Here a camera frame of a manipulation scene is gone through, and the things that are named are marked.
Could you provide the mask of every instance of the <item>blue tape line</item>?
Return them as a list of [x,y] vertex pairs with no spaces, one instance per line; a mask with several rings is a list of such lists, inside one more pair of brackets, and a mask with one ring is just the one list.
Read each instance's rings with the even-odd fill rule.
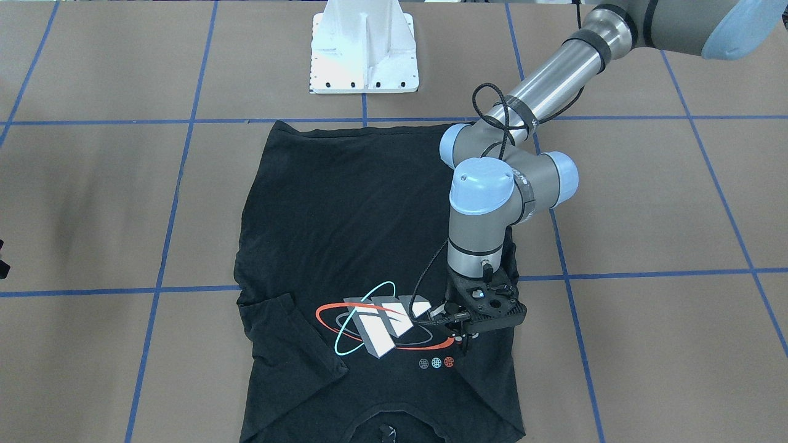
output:
[[218,291],[240,291],[238,285],[215,285],[215,286],[171,286],[162,288],[161,293],[168,292],[218,292]]
[[366,128],[367,126],[367,118],[366,118],[366,93],[361,94],[361,126]]
[[178,125],[186,124],[189,120],[44,120],[44,121],[15,121],[14,126],[81,126],[81,125]]
[[134,397],[132,399],[132,409],[128,414],[128,425],[126,426],[125,443],[131,443],[132,433],[134,432],[134,422],[137,418],[137,408],[139,407],[139,394],[143,388],[143,378],[145,377],[145,366],[147,365],[148,350],[151,348],[151,337],[153,336],[153,324],[156,319],[158,308],[159,293],[154,292],[151,303],[151,313],[148,315],[148,325],[145,329],[145,342],[143,343],[143,354],[139,359],[139,369],[137,370],[137,382],[134,385]]
[[214,123],[274,123],[283,121],[285,123],[359,123],[361,118],[197,118],[195,123],[198,125]]
[[692,277],[701,275],[734,275],[749,274],[746,269],[729,270],[677,270],[677,271],[657,271],[657,272],[620,272],[609,274],[571,274],[570,280],[600,280],[616,278],[649,278],[649,277]]
[[66,289],[53,291],[14,291],[0,292],[0,298],[13,297],[53,297],[53,296],[93,296],[115,294],[150,294],[156,288],[117,288],[117,289]]
[[515,35],[515,24],[511,20],[511,11],[509,4],[505,3],[506,7],[506,20],[509,22],[509,35],[511,36],[511,45],[515,48],[515,60],[517,61],[517,70],[520,73],[520,81],[526,79],[526,74],[522,71],[522,63],[520,61],[520,49],[517,47],[517,36]]
[[[533,145],[536,149],[537,155],[541,154],[541,147],[539,146],[539,135],[533,134]],[[583,364],[583,373],[585,373],[585,384],[589,390],[589,399],[591,400],[591,409],[593,410],[593,419],[597,425],[597,436],[600,443],[605,443],[604,428],[602,427],[602,418],[599,413],[599,405],[597,403],[597,393],[593,387],[593,379],[591,378],[591,367],[589,365],[588,356],[585,353],[585,342],[583,341],[583,332],[580,328],[580,318],[578,317],[578,310],[574,305],[574,293],[572,292],[572,284],[569,278],[569,271],[567,269],[567,260],[563,254],[563,245],[561,243],[561,232],[558,229],[558,220],[556,220],[556,212],[550,210],[550,219],[552,220],[552,230],[556,235],[556,248],[558,249],[558,258],[561,262],[561,277],[563,285],[567,290],[567,298],[569,299],[569,308],[572,313],[572,322],[574,323],[574,335],[577,337],[578,348],[580,350],[580,359]]]
[[210,52],[210,42],[214,35],[214,24],[216,23],[216,12],[219,3],[214,2],[214,7],[210,14],[210,23],[208,25],[208,36],[206,37],[205,50],[203,51],[203,62],[200,65],[199,76],[197,78],[197,88],[195,89],[195,99],[191,105],[191,117],[189,122],[189,129],[186,132],[186,141],[184,142],[184,151],[180,157],[180,168],[178,169],[178,178],[175,183],[175,193],[173,195],[173,205],[169,212],[169,221],[167,223],[167,234],[164,240],[164,247],[162,248],[162,264],[159,267],[158,278],[156,279],[156,292],[153,295],[153,302],[151,303],[151,315],[148,318],[147,331],[145,333],[145,343],[143,345],[142,358],[139,361],[139,371],[137,373],[137,383],[134,388],[134,397],[132,400],[132,408],[128,414],[128,425],[126,427],[125,443],[131,443],[132,435],[134,433],[134,422],[136,421],[137,408],[139,406],[139,395],[142,392],[143,380],[145,378],[145,366],[147,365],[147,356],[151,348],[151,336],[153,335],[153,327],[156,321],[156,310],[158,308],[158,299],[161,293],[162,282],[164,281],[164,270],[167,265],[167,255],[169,253],[169,244],[173,235],[173,227],[175,225],[175,215],[178,208],[178,194],[180,192],[180,182],[184,176],[184,168],[186,166],[186,158],[189,154],[189,145],[191,143],[191,134],[194,131],[195,119],[197,117],[197,106],[199,105],[199,95],[203,87],[203,79],[205,78],[205,68],[208,63],[208,53]]
[[397,121],[476,121],[479,117],[370,117],[367,121],[374,121],[380,123],[397,122]]
[[695,134],[695,140],[697,141],[698,147],[701,149],[701,154],[703,154],[703,159],[706,162],[708,173],[712,176],[712,180],[714,181],[714,186],[717,189],[717,193],[719,194],[719,199],[723,202],[725,213],[728,216],[730,225],[734,229],[734,233],[736,234],[736,240],[738,241],[739,246],[742,248],[742,254],[744,254],[745,260],[747,261],[747,266],[749,267],[749,271],[753,275],[753,280],[755,281],[755,286],[758,288],[758,293],[760,294],[760,298],[764,302],[764,306],[766,307],[766,312],[768,313],[769,318],[771,319],[771,324],[775,327],[775,332],[777,333],[777,337],[780,340],[780,344],[782,345],[782,351],[785,353],[786,357],[788,357],[788,343],[786,343],[786,338],[782,334],[782,330],[780,329],[780,325],[777,322],[777,317],[775,316],[775,312],[771,309],[771,304],[769,303],[768,297],[766,297],[766,292],[764,291],[763,285],[761,285],[760,283],[760,278],[758,277],[758,273],[755,271],[753,260],[750,258],[749,252],[747,251],[747,246],[744,243],[744,238],[742,237],[742,233],[739,231],[738,225],[736,224],[736,220],[734,219],[733,212],[730,210],[728,201],[725,198],[725,193],[723,192],[722,185],[720,185],[719,180],[717,179],[717,174],[714,171],[714,166],[712,165],[711,159],[708,157],[708,153],[706,152],[706,146],[703,144],[703,140],[701,139],[701,134],[697,131],[695,120],[693,119],[692,113],[690,113],[690,108],[689,106],[687,106],[687,102],[684,99],[684,94],[682,93],[681,87],[679,87],[678,85],[678,80],[676,79],[676,75],[673,72],[671,63],[667,60],[667,55],[665,54],[665,51],[661,50],[660,53],[662,54],[662,59],[665,62],[665,67],[667,68],[668,73],[670,73],[671,75],[671,80],[673,81],[673,86],[676,88],[676,92],[678,93],[678,98],[681,100],[682,106],[684,106],[684,112],[686,113],[687,119],[689,120],[689,125],[692,127],[693,133]]
[[694,120],[788,120],[788,115],[693,115]]
[[755,272],[759,274],[773,274],[788,272],[788,268],[755,268]]
[[[476,121],[478,117],[368,117],[367,123],[393,123],[400,121]],[[562,115],[556,120],[685,120],[686,115]],[[694,120],[788,120],[788,115],[693,115]],[[196,118],[197,125],[212,123],[363,123],[363,117],[336,118]],[[191,120],[42,120],[5,121],[0,125],[11,126],[59,126],[59,125],[186,125]]]
[[685,120],[684,115],[559,115],[555,120]]
[[13,118],[17,115],[17,111],[19,110],[19,105],[22,103],[22,96],[24,95],[24,91],[28,88],[28,83],[30,83],[30,77],[33,76],[33,69],[35,69],[35,65],[39,62],[39,58],[41,57],[41,51],[44,49],[44,44],[46,43],[46,38],[49,37],[49,33],[52,30],[52,24],[54,23],[54,16],[58,13],[58,7],[60,6],[60,2],[55,2],[54,6],[52,7],[52,14],[50,14],[50,19],[46,23],[46,28],[44,29],[44,35],[41,37],[41,42],[39,42],[39,47],[35,50],[35,55],[33,56],[33,61],[30,64],[30,68],[28,69],[27,75],[24,76],[24,80],[22,81],[22,86],[19,88],[19,94],[17,94],[17,99],[13,102],[13,107],[11,108],[11,113],[8,116],[8,120],[6,124],[3,125],[2,133],[0,133],[0,147],[2,147],[3,143],[6,141],[6,137],[8,136],[8,131],[11,129],[11,124],[13,123]]
[[[692,277],[703,275],[736,275],[750,274],[752,271],[747,269],[727,269],[727,270],[675,270],[675,271],[653,271],[653,272],[616,272],[604,274],[568,274],[570,280],[615,280],[620,278],[648,278],[648,277]],[[788,274],[786,268],[756,268],[759,274]],[[563,280],[563,274],[554,275],[525,275],[519,281],[559,281]],[[50,291],[7,291],[0,292],[0,298],[14,297],[53,297],[53,296],[91,296],[91,295],[115,295],[115,294],[151,294],[156,292],[155,287],[151,288],[107,288],[107,289],[54,289]],[[159,289],[162,294],[171,292],[220,292],[220,291],[240,291],[238,285],[208,285],[208,286],[164,286]]]

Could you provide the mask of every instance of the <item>t-shirt sleeve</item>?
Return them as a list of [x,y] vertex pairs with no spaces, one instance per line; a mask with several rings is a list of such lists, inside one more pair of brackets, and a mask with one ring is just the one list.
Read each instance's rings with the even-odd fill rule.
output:
[[296,309],[290,294],[239,309],[255,359],[241,430],[244,442],[348,369]]

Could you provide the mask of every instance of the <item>black t-shirt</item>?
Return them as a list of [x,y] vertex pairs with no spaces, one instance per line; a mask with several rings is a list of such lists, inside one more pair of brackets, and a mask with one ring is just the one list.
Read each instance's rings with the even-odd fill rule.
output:
[[[481,334],[463,354],[401,315],[448,235],[446,128],[274,125],[236,257],[254,356],[241,441],[377,443],[382,426],[397,443],[524,435],[512,329]],[[502,263],[516,283],[510,233]],[[433,306],[446,268],[443,250],[418,289]]]

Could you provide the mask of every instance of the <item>grid of blue lines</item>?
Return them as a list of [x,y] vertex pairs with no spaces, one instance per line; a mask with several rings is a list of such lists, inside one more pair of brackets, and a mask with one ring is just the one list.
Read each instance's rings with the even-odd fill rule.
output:
[[[2,148],[3,143],[6,140],[8,135],[8,131],[10,130],[11,126],[43,126],[43,125],[161,125],[161,124],[183,124],[188,125],[188,130],[186,134],[186,140],[184,141],[184,149],[183,154],[181,155],[180,160],[180,169],[178,171],[178,178],[175,186],[175,190],[173,193],[173,203],[170,209],[169,214],[169,223],[167,225],[167,231],[164,239],[164,246],[162,248],[162,260],[161,265],[158,271],[158,277],[156,280],[156,286],[150,288],[115,288],[115,289],[86,289],[86,290],[61,290],[61,291],[19,291],[19,292],[0,292],[0,297],[36,297],[36,296],[80,296],[80,295],[91,295],[91,294],[153,294],[153,302],[151,304],[151,312],[148,319],[147,330],[145,334],[145,342],[143,345],[143,353],[139,361],[139,371],[137,374],[136,386],[134,389],[134,397],[132,400],[132,407],[131,411],[129,412],[128,417],[128,426],[126,429],[125,435],[125,442],[129,443],[132,440],[132,435],[134,432],[134,423],[136,420],[136,412],[137,407],[139,405],[139,395],[142,390],[143,379],[145,376],[145,367],[147,364],[147,355],[148,350],[151,346],[151,335],[153,333],[154,322],[156,319],[156,310],[158,307],[158,300],[159,296],[163,293],[171,293],[171,292],[210,292],[210,291],[236,291],[240,288],[236,285],[217,285],[217,286],[179,286],[179,287],[165,287],[162,286],[162,281],[164,279],[164,272],[165,267],[167,264],[167,255],[169,253],[169,244],[173,234],[173,226],[175,224],[175,217],[178,208],[178,195],[179,195],[179,188],[180,188],[180,181],[184,174],[184,165],[186,163],[188,153],[189,153],[189,145],[191,143],[191,134],[193,132],[195,125],[204,125],[204,124],[214,124],[214,123],[270,123],[276,120],[282,120],[286,122],[305,122],[305,123],[317,123],[317,122],[353,122],[353,123],[361,123],[363,126],[367,126],[369,123],[375,122],[409,122],[409,121],[435,121],[435,122],[446,122],[446,121],[475,121],[476,117],[399,117],[399,118],[370,118],[367,117],[367,106],[366,106],[366,95],[361,95],[361,107],[362,107],[362,115],[358,118],[289,118],[289,119],[276,119],[276,118],[250,118],[250,119],[199,119],[196,118],[197,115],[197,106],[199,105],[199,96],[200,90],[203,85],[203,78],[205,76],[205,68],[206,63],[208,61],[208,54],[210,52],[210,42],[213,37],[214,33],[214,24],[216,22],[217,11],[219,7],[219,3],[215,2],[213,5],[213,10],[210,16],[210,25],[208,27],[206,42],[205,42],[205,50],[203,51],[203,61],[200,65],[199,70],[199,77],[197,81],[197,88],[195,90],[194,102],[191,107],[191,116],[187,120],[106,120],[106,121],[14,121],[14,117],[19,109],[19,105],[21,103],[22,97],[24,95],[24,91],[28,86],[30,78],[33,74],[33,70],[35,69],[35,65],[38,62],[41,52],[46,44],[46,39],[50,34],[50,30],[52,29],[52,24],[54,22],[55,16],[58,12],[58,7],[60,3],[55,2],[52,13],[50,15],[50,19],[46,24],[46,29],[44,30],[43,36],[41,38],[41,42],[38,46],[38,49],[35,52],[35,56],[33,57],[32,63],[30,68],[28,69],[27,75],[25,76],[22,85],[20,87],[19,93],[17,98],[13,104],[13,108],[8,116],[8,120],[5,122],[0,123],[2,125],[3,130],[0,133],[0,148]],[[517,39],[515,36],[515,26],[511,19],[511,11],[509,10],[509,5],[505,5],[506,9],[506,17],[509,27],[509,32],[511,34],[511,42],[514,49],[514,56],[515,61],[517,63],[517,67],[519,70],[520,78],[525,78],[522,62],[520,60],[519,49],[517,45]],[[557,120],[687,120],[692,127],[693,133],[695,135],[698,148],[701,150],[703,154],[703,158],[706,162],[706,166],[708,167],[708,172],[714,181],[716,190],[719,194],[719,197],[722,201],[722,204],[725,208],[727,213],[727,217],[730,221],[731,226],[736,234],[739,246],[742,249],[742,253],[745,256],[745,260],[747,262],[747,268],[745,269],[722,269],[722,270],[683,270],[683,271],[667,271],[667,272],[636,272],[636,273],[610,273],[610,274],[570,274],[569,270],[567,269],[567,261],[563,253],[563,246],[561,244],[561,234],[560,229],[558,226],[558,222],[556,220],[555,213],[550,210],[550,217],[552,219],[552,226],[553,231],[556,237],[556,248],[558,249],[559,260],[561,263],[561,270],[562,273],[560,275],[538,275],[538,276],[526,276],[521,277],[521,281],[563,281],[564,285],[567,290],[567,297],[569,300],[569,305],[571,309],[572,319],[574,321],[574,330],[575,335],[578,341],[578,349],[581,354],[581,360],[583,365],[583,370],[585,372],[585,380],[589,391],[589,398],[593,408],[593,416],[597,425],[597,434],[599,437],[600,443],[605,443],[605,436],[604,436],[604,428],[602,425],[602,420],[600,417],[599,408],[597,405],[596,394],[593,388],[593,379],[591,376],[591,370],[589,367],[588,357],[585,353],[585,345],[583,342],[583,335],[582,335],[582,328],[580,325],[580,321],[578,318],[578,312],[574,304],[574,295],[572,292],[572,281],[576,280],[591,280],[591,279],[607,279],[607,278],[640,278],[640,277],[681,277],[681,276],[698,276],[698,275],[729,275],[729,274],[750,274],[753,277],[753,281],[758,289],[760,297],[764,303],[766,311],[771,319],[772,325],[775,328],[775,332],[777,334],[778,339],[782,345],[783,351],[788,356],[788,344],[786,344],[786,339],[782,334],[782,330],[778,324],[777,318],[775,317],[774,311],[771,309],[771,305],[769,304],[769,300],[766,296],[763,286],[760,283],[760,275],[761,274],[788,274],[788,267],[777,267],[777,268],[756,268],[753,265],[753,261],[750,258],[749,252],[747,251],[747,247],[745,245],[744,240],[742,239],[742,235],[739,232],[738,226],[736,221],[734,220],[734,216],[730,211],[730,207],[728,206],[728,202],[726,200],[725,194],[723,193],[722,187],[717,180],[717,176],[712,166],[711,161],[706,154],[706,149],[701,139],[699,132],[697,131],[695,120],[710,120],[710,119],[717,119],[717,120],[788,120],[788,115],[693,115],[690,112],[690,108],[687,106],[686,101],[684,99],[684,95],[682,93],[681,88],[678,85],[678,81],[676,76],[673,72],[670,62],[667,60],[667,57],[664,53],[662,53],[662,58],[665,63],[665,68],[670,73],[671,79],[673,81],[673,85],[675,86],[676,93],[678,94],[679,99],[681,100],[682,105],[684,106],[684,115],[656,115],[656,116],[577,116],[577,117],[558,117]],[[539,138],[537,135],[534,135],[533,142],[536,147],[537,152],[540,152],[540,145],[539,145]]]

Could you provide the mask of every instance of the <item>blue joint cap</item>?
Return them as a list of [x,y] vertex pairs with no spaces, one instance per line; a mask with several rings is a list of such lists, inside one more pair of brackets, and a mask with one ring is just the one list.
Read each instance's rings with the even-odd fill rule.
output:
[[572,162],[569,155],[563,152],[545,152],[543,155],[550,157],[552,162],[556,164],[556,170],[558,170],[558,199],[556,204],[550,208],[552,209],[574,195],[580,185],[580,174],[578,173],[578,167]]
[[452,125],[449,129],[446,129],[446,132],[440,138],[440,159],[452,169],[454,169],[454,142],[457,140],[459,132],[466,126],[470,125],[467,123]]
[[502,207],[515,191],[506,162],[492,157],[468,158],[454,170],[449,202],[459,213],[483,215]]
[[701,56],[717,60],[746,56],[769,36],[785,8],[785,0],[741,0],[708,37]]

